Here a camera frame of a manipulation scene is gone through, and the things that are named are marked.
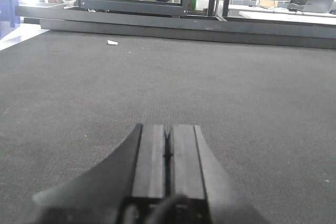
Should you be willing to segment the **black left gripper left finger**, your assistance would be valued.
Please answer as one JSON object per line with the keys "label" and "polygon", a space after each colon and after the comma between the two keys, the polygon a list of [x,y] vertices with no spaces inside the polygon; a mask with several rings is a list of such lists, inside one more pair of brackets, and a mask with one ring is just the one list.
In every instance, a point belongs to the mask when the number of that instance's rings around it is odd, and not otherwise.
{"label": "black left gripper left finger", "polygon": [[137,124],[102,162],[33,197],[33,223],[117,223],[126,205],[165,195],[163,126]]}

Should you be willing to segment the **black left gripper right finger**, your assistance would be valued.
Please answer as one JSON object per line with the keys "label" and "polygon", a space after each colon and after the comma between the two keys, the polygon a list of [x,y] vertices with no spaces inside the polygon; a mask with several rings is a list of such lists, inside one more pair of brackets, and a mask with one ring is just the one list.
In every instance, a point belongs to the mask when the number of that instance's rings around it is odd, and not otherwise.
{"label": "black left gripper right finger", "polygon": [[171,193],[183,194],[202,223],[268,223],[223,169],[197,125],[170,132]]}

